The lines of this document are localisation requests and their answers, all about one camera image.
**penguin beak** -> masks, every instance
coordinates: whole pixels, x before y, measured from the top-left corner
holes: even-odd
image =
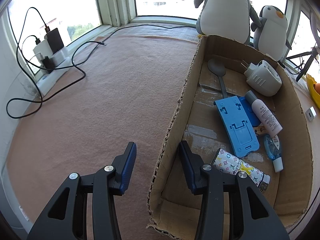
[[[284,15],[283,15],[283,13],[282,12],[280,12],[280,11],[276,11],[276,13],[277,13],[277,15],[278,15],[278,17],[279,18],[283,18],[284,17]]]

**penguin white belly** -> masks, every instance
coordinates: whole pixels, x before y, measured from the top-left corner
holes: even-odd
[[[259,51],[270,55],[276,61],[280,60],[284,52],[287,39],[286,29],[279,24],[267,20],[260,34]]]
[[[207,0],[200,27],[205,35],[219,35],[245,43],[250,31],[248,0]]]

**large penguin plush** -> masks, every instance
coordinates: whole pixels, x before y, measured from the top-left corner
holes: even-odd
[[[249,17],[257,26],[261,26],[250,0],[194,0],[195,7],[198,8],[203,1],[204,5],[196,23],[199,34],[219,35],[249,44]]]
[[[251,30],[254,32],[253,46],[278,61],[283,55],[285,46],[291,49],[287,40],[287,18],[277,7],[266,5],[261,9],[259,19],[261,27],[255,23],[251,24]]]

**spoon handle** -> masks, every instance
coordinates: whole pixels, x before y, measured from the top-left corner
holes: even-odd
[[[221,76],[218,76],[218,78],[219,78],[219,83],[220,83],[220,87],[221,87],[222,97],[223,97],[223,98],[228,98],[228,95],[227,95],[226,87],[225,87],[225,85],[224,85],[223,78],[222,78]]]

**yellow bowl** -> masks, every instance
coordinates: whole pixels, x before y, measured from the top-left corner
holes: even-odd
[[[307,74],[306,79],[307,79],[307,86],[308,86],[308,90],[311,95],[311,98],[320,109],[320,95],[315,91],[315,87],[314,87],[314,84],[316,84],[317,82],[309,74]]]

